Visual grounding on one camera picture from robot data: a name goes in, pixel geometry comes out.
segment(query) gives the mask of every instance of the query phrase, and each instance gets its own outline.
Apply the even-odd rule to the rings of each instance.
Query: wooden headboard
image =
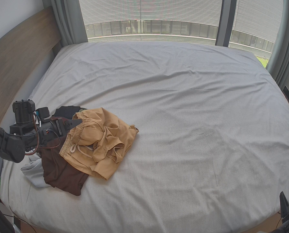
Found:
[[[60,40],[52,7],[29,17],[0,39],[0,123],[21,85]]]

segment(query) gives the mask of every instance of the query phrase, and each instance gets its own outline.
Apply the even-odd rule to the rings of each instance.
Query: curtain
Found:
[[[42,0],[53,7],[62,46],[88,42],[79,0]]]
[[[274,45],[273,54],[266,66],[278,86],[283,89],[289,73],[289,0],[284,0],[280,28]]]

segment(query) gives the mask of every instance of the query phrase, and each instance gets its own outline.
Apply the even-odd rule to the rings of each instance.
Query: drawstring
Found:
[[[88,146],[83,146],[83,147],[88,148],[90,151],[94,151],[93,149],[91,149],[91,148],[88,147]],[[85,156],[87,156],[87,157],[89,157],[89,158],[92,158],[92,157],[91,157],[90,155],[88,155],[87,153],[82,152],[82,151],[80,150],[80,146],[77,145],[77,144],[72,144],[72,145],[71,145],[70,152],[71,152],[71,153],[74,153],[74,152],[76,151],[76,148],[78,148],[78,150],[79,150],[82,154],[84,154]]]

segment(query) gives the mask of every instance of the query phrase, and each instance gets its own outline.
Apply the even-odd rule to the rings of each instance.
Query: green grass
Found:
[[[258,58],[258,60],[262,63],[262,65],[263,65],[264,67],[266,67],[269,59],[263,59],[263,58],[260,58],[260,57],[258,57],[258,56],[257,56],[257,58]]]

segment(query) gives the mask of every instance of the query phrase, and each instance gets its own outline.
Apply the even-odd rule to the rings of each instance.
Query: mattress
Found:
[[[108,180],[76,197],[4,162],[1,199],[52,232],[240,232],[289,200],[289,104],[252,53],[178,42],[64,47],[36,108],[104,107],[139,129]]]

